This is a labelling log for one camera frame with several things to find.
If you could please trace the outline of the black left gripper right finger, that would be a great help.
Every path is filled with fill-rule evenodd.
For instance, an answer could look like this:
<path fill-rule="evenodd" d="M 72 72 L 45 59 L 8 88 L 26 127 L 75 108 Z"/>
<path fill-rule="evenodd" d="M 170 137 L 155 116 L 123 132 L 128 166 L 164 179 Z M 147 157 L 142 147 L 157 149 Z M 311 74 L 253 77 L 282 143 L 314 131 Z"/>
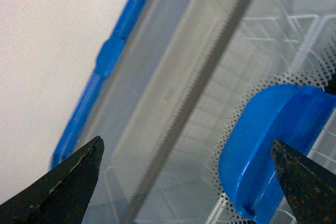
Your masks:
<path fill-rule="evenodd" d="M 335 174 L 280 140 L 270 154 L 296 222 L 335 223 Z"/>

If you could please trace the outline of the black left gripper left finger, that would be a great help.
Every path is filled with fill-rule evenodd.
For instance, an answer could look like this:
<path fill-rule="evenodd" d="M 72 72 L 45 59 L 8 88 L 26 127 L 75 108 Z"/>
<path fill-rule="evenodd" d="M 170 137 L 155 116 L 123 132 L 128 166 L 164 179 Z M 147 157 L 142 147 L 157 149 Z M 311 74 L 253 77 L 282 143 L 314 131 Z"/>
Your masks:
<path fill-rule="evenodd" d="M 81 223 L 98 182 L 99 136 L 1 204 L 1 223 Z"/>

